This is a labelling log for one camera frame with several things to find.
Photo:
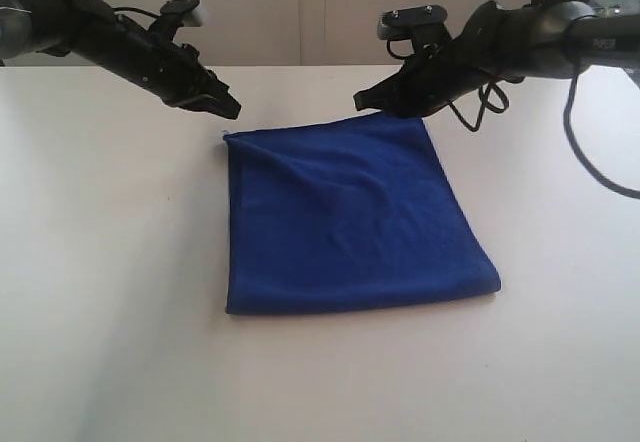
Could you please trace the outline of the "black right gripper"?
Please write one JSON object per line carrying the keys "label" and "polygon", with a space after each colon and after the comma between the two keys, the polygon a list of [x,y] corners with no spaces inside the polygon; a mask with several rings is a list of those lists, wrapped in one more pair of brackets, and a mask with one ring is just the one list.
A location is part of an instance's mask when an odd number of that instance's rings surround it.
{"label": "black right gripper", "polygon": [[397,117],[427,117],[485,84],[485,72],[447,45],[426,57],[415,55],[392,75],[353,95],[357,111],[375,109]]}

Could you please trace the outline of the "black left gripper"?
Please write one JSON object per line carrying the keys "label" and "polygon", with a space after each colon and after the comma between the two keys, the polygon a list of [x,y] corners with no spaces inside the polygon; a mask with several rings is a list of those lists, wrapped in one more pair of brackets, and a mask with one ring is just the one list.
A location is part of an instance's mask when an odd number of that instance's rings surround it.
{"label": "black left gripper", "polygon": [[159,16],[144,28],[127,16],[118,16],[107,70],[168,106],[236,120],[241,104],[229,86],[201,65],[197,49],[173,42],[184,21],[183,16]]}

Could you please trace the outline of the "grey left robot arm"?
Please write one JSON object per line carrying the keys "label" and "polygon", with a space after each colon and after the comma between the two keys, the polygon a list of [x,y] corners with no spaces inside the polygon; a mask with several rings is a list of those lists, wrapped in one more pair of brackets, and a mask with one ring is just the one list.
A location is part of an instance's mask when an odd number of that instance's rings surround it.
{"label": "grey left robot arm", "polygon": [[130,17],[135,8],[103,0],[1,0],[1,58],[74,53],[169,107],[235,120],[241,105],[228,85],[195,47],[174,41],[179,29],[201,26],[199,9],[199,0],[169,0],[143,27]]}

